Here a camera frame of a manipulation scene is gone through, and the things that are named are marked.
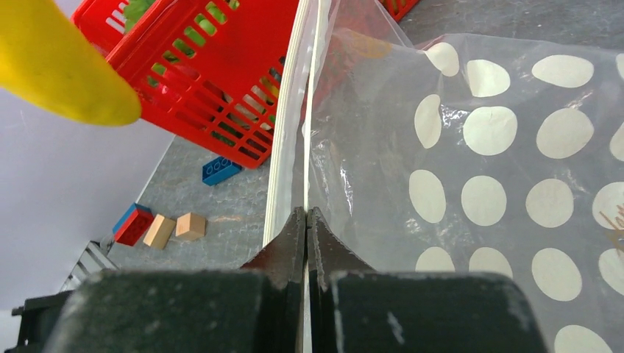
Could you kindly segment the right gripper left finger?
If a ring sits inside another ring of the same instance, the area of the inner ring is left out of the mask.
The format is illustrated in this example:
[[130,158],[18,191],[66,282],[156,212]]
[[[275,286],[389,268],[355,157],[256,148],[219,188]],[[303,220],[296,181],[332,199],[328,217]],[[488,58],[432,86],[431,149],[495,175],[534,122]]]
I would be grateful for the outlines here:
[[45,352],[300,352],[305,211],[235,270],[103,271],[67,299]]

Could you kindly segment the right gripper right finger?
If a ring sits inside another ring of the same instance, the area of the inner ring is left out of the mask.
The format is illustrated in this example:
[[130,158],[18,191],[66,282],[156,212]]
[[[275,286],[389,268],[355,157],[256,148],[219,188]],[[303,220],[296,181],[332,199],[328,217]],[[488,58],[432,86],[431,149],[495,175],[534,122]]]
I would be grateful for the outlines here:
[[314,352],[546,352],[514,281],[477,272],[379,272],[308,212]]

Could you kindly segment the clear polka dot zip bag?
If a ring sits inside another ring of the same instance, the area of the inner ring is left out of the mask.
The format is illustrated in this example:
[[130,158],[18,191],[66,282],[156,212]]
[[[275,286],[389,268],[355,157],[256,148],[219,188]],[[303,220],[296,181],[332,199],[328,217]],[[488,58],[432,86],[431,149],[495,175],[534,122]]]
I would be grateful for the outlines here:
[[552,352],[623,350],[623,46],[413,44],[375,1],[302,1],[263,239],[318,207],[381,271],[487,271]]

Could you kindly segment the yellow banana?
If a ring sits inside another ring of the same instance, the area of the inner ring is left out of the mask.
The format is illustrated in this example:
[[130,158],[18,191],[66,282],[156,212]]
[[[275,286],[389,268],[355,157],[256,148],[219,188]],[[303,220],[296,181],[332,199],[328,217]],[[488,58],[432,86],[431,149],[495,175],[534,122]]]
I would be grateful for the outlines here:
[[54,1],[1,2],[1,87],[72,121],[124,126],[138,94]]

